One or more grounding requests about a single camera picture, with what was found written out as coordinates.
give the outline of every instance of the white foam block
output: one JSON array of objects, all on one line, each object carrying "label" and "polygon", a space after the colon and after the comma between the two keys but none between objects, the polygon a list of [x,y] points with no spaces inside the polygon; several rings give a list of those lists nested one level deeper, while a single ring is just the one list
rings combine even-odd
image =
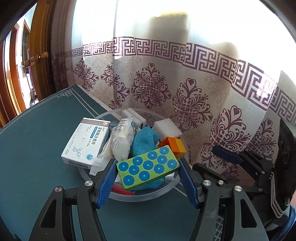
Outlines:
[{"label": "white foam block", "polygon": [[166,137],[179,138],[182,135],[182,132],[170,118],[156,121],[152,130],[155,130],[160,135],[161,141]]},{"label": "white foam block", "polygon": [[128,117],[133,117],[133,122],[134,122],[134,124],[135,124],[135,126],[136,126],[136,129],[137,128],[140,128],[140,129],[142,129],[142,122],[137,118],[137,117],[135,117],[132,113],[130,113],[128,110],[123,110],[122,112],[121,112],[121,118],[123,119],[123,118],[128,118]]},{"label": "white foam block", "polygon": [[136,111],[134,111],[132,108],[128,108],[127,109],[134,117],[136,117],[137,119],[139,119],[142,123],[143,123],[143,126],[142,128],[144,128],[146,126],[146,119],[141,116],[140,114],[138,114]]}]

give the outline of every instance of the green sponge block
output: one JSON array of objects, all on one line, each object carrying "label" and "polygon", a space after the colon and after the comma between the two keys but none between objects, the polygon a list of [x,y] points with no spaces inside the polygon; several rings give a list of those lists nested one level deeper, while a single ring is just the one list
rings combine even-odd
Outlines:
[{"label": "green sponge block", "polygon": [[116,165],[123,187],[127,191],[165,177],[180,167],[168,145]]}]

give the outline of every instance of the window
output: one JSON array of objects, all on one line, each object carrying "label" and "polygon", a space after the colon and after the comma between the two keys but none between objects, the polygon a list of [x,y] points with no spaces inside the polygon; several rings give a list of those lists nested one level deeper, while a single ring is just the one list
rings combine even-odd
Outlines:
[{"label": "window", "polygon": [[[29,49],[29,43],[30,43],[30,30],[26,23],[26,20],[24,20],[24,30],[22,33],[22,65],[25,65],[25,61],[28,59],[28,49]],[[26,71],[28,71],[29,68],[22,68],[23,76],[26,76]]]}]

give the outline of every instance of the curtain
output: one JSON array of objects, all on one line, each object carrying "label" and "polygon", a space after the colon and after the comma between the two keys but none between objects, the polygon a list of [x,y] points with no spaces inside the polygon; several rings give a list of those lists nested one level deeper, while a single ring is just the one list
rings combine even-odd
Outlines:
[{"label": "curtain", "polygon": [[[60,56],[69,86],[112,109],[146,108],[183,132],[190,164],[252,185],[214,145],[274,162],[296,123],[296,44],[258,0],[70,1]],[[151,116],[143,114],[149,121]]]},{"label": "curtain", "polygon": [[54,7],[50,45],[52,73],[57,92],[70,86],[66,76],[64,49],[69,48],[69,42],[71,41],[69,32],[72,31],[73,4],[75,6],[75,2],[71,2],[71,0],[57,0]]}]

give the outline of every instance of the wall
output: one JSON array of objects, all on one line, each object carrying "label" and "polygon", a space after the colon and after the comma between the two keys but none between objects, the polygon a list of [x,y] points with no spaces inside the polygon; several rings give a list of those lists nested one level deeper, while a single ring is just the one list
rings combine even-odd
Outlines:
[{"label": "wall", "polygon": [[19,74],[19,78],[20,78],[20,86],[22,89],[22,94],[24,97],[24,102],[26,105],[26,108],[30,107],[30,100],[31,100],[31,95],[30,95],[30,88],[31,86],[31,80],[30,80],[30,75],[27,74],[27,78],[29,80],[29,85],[28,85],[28,81],[26,77],[23,77],[23,73],[22,73],[22,33],[24,30],[24,21],[26,21],[29,30],[31,30],[31,24],[32,24],[32,19],[33,19],[33,15],[34,15],[34,11],[36,8],[36,4],[28,11],[26,12],[26,14],[21,17],[17,24],[19,25],[19,30],[18,30],[18,34],[17,34],[17,51],[16,51],[16,58],[15,58],[15,62],[17,64],[17,71]]}]

